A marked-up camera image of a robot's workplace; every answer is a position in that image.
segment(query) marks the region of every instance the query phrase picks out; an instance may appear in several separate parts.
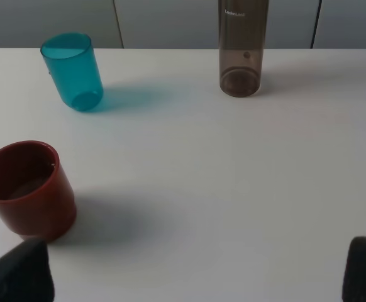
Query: bottle bottom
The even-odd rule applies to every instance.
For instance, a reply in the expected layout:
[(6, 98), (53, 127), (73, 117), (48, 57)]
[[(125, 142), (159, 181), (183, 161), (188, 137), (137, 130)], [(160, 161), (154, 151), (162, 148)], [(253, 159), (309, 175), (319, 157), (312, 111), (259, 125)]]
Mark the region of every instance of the bottle bottom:
[(249, 67), (230, 67), (222, 73), (219, 84), (226, 94), (244, 98), (258, 91), (260, 75)]

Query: white wall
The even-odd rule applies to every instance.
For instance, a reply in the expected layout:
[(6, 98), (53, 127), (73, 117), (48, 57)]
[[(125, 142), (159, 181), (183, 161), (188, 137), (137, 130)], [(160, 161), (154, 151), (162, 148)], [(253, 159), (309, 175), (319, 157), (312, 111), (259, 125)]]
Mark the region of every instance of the white wall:
[(323, 0), (315, 48), (366, 48), (366, 0)]
[(0, 0), (0, 47), (40, 47), (47, 38), (81, 31), (97, 48), (119, 48), (113, 0)]
[[(217, 48), (218, 0), (115, 0), (125, 48)], [(310, 48), (319, 0), (270, 0), (267, 48)]]

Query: plastic cup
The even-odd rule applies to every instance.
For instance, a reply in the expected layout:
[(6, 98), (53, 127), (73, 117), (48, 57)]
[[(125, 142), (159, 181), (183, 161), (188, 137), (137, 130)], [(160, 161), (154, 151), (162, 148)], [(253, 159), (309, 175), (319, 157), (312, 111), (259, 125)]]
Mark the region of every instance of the plastic cup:
[(86, 111), (101, 101), (101, 76), (89, 36), (63, 33), (47, 40), (40, 52), (60, 97), (68, 107)]
[(76, 215), (73, 190), (53, 147), (28, 141), (0, 149), (0, 217), (11, 231), (51, 242)]

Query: logo on bottle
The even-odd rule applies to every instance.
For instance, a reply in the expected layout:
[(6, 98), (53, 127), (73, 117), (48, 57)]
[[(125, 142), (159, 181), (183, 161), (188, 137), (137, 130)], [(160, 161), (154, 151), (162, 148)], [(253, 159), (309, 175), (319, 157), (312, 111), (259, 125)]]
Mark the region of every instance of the logo on bottle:
[(245, 17), (246, 16), (245, 13), (234, 13), (232, 11), (227, 11), (227, 10), (225, 10), (225, 14), (228, 14), (230, 16), (235, 16), (235, 17)]

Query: teal plastic cup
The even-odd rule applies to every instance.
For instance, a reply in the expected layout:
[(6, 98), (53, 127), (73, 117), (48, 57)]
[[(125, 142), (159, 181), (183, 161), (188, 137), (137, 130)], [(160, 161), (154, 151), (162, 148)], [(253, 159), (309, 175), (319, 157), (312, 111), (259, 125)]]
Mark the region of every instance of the teal plastic cup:
[(103, 87), (89, 36), (63, 33), (47, 40), (40, 52), (68, 107), (86, 111), (98, 105)]

